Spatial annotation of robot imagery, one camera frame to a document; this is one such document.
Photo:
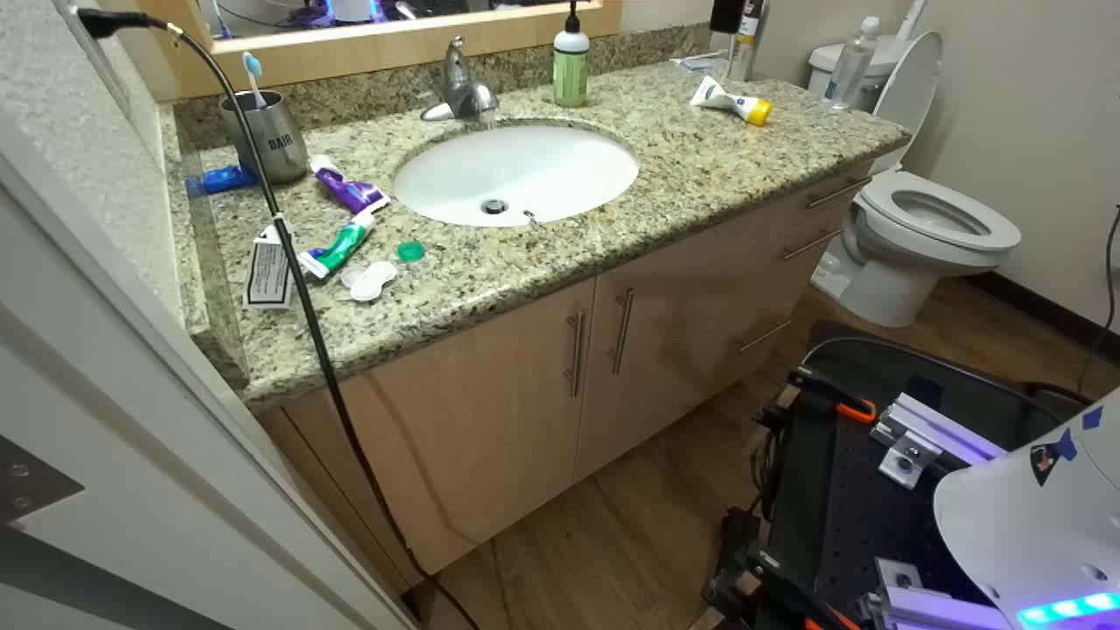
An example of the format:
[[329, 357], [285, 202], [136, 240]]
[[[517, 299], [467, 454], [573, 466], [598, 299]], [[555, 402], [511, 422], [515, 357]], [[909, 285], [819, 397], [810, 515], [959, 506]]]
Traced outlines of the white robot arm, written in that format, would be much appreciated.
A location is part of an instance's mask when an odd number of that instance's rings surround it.
[[936, 488], [936, 525], [1014, 630], [1120, 630], [1120, 390]]

